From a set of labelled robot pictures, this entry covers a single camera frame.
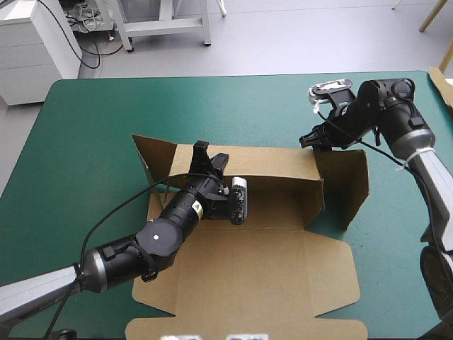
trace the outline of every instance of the cardboard flap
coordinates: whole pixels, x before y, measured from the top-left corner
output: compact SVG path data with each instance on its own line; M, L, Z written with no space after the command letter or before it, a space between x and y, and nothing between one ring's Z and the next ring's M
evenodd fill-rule
M320 310L314 304L322 297L313 295L322 292L311 290L313 268L309 268L306 245L329 254L325 246L330 244L323 240L311 244L320 239L310 235L306 241L308 234L304 230L196 229L178 255L177 282L166 276L134 287L143 288L140 302L152 301L156 307L155 302L170 295L176 284L177 303L172 310L176 317L136 319L127 326L127 338L159 340L165 335L199 334L209 340L264 333L270 339L365 340L367 330L361 322L314 318ZM345 281L331 275L324 284L336 290ZM349 297L355 294L348 287L341 291Z
M439 90L440 95L448 106L453 105L453 86L447 83L445 75L438 67L430 67L430 78Z
M146 164L153 181L160 181L170 174L176 144L139 135L132 135L140 157Z
M135 279L132 288L134 300L174 315L179 294L181 258L179 254L172 267L159 273L159 279L148 283ZM149 294L150 289L156 293Z
M359 300L359 281L349 244L305 232L305 252L314 316Z
M363 150L315 152L324 191L333 193L343 209L343 227L359 211L369 193L367 158Z
M192 145L178 144L170 175L189 169L192 148ZM225 176L282 177L311 181L320 179L310 150L210 145L207 152L210 157L220 152L230 155Z

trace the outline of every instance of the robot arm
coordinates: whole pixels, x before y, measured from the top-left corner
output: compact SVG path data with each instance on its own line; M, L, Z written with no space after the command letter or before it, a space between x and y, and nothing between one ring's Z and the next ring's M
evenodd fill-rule
M173 264L182 243L201 219L242 224L247 217L247 182L224 182L228 154L207 156L207 142L193 147L187 184L136 234L87 251L82 263L0 287L0 339L11 327L59 302L65 294L96 293L141 276L154 280Z
M324 123L302 136L302 147L329 150L348 148L372 131L414 175L430 209L430 225L422 236L428 242L420 266L441 319L453 313L453 177L433 149L435 136L413 104L415 84L410 79L365 81L357 92L348 79L317 84L309 99L333 110Z

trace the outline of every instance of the gray floor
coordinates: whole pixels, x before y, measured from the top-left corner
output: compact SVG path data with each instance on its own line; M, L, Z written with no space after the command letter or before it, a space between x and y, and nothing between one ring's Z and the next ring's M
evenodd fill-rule
M425 33L418 27L433 0L225 0L222 18L209 0L212 46L191 33L134 39L135 52L105 57L79 77L177 77L427 70L438 64L453 36L453 6L443 8ZM130 21L155 18L156 0L125 1ZM199 11L185 0L180 17ZM102 51L114 50L97 36ZM90 47L89 40L79 38ZM95 63L87 57L86 62ZM453 77L453 66L446 75ZM40 110L40 104L7 107L0 101L0 194Z

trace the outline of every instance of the open cardboard box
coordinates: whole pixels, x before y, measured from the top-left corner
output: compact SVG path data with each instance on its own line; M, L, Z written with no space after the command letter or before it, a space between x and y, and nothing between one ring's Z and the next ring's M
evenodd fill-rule
M133 138L151 182L188 171L192 145ZM137 279L134 299L175 317L134 319L127 338L366 339L360 321L316 318L356 302L360 289L349 245L304 230L323 208L324 189L342 193L339 225L347 227L368 195L365 153L208 147L211 157L218 152L229 154L228 183L233 176L248 181L248 219L240 226L200 221L172 267L151 283ZM171 196L153 192L149 219Z

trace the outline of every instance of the green table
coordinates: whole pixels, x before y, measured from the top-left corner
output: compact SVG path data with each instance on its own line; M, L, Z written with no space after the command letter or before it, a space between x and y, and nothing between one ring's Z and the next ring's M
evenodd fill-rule
M58 81L0 200L0 284L77 260L88 229L146 186L132 133L182 143L299 147L298 138L320 122L307 88L343 77L355 90L366 79L412 78L416 105L437 135L437 153L453 169L453 120L425 72ZM338 227L338 209L328 197L326 213L310 226L351 245L362 291L359 302L324 317L361 319L371 337L418 336L438 321L418 265L428 215L407 173L374 152L367 156L370 195L349 230ZM147 201L122 209L91 245L139 230ZM55 329L121 337L131 319L163 315L134 302L131 289L128 283L73 297ZM54 311L12 335L41 336Z

